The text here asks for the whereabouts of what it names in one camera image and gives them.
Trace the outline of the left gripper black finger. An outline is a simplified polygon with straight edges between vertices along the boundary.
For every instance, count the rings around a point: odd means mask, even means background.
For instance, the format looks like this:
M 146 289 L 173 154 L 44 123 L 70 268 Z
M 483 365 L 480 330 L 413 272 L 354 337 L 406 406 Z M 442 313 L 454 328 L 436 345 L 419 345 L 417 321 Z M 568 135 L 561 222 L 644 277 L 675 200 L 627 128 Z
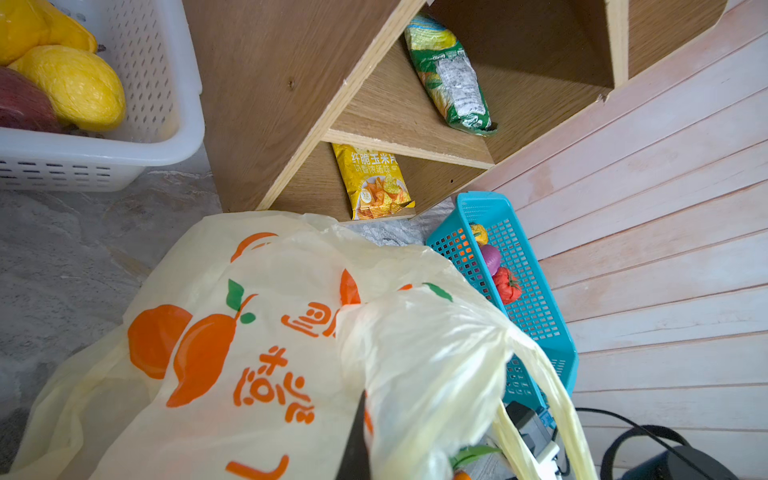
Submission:
M 365 442 L 366 392 L 360 395 L 354 421 L 336 474 L 336 480 L 370 480 L 368 448 Z

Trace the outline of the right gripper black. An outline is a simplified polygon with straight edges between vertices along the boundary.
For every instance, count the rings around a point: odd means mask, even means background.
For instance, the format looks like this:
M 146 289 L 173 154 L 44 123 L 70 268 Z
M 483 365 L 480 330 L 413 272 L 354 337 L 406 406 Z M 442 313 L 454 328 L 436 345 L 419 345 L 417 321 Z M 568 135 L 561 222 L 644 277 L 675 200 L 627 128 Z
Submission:
M 737 475 L 708 454 L 692 447 L 676 431 L 659 425 L 635 426 L 619 437 L 606 450 L 599 470 L 599 478 L 614 478 L 614 461 L 620 447 L 629 439 L 647 437 L 662 447 L 662 452 L 630 468 L 620 479 L 633 480 L 736 480 Z

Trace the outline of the yellow plastic bag orange print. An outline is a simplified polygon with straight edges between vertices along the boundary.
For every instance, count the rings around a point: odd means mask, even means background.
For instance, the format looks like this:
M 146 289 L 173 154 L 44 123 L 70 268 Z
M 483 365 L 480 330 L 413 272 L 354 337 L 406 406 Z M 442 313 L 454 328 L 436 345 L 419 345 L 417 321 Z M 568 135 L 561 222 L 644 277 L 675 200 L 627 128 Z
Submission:
M 579 479 L 596 475 L 542 348 L 425 246 L 383 247 L 319 215 L 194 225 L 122 325 L 38 396 L 13 479 L 333 479 L 360 436 L 373 479 L 449 479 L 493 430 L 538 473 L 502 398 L 518 358 Z

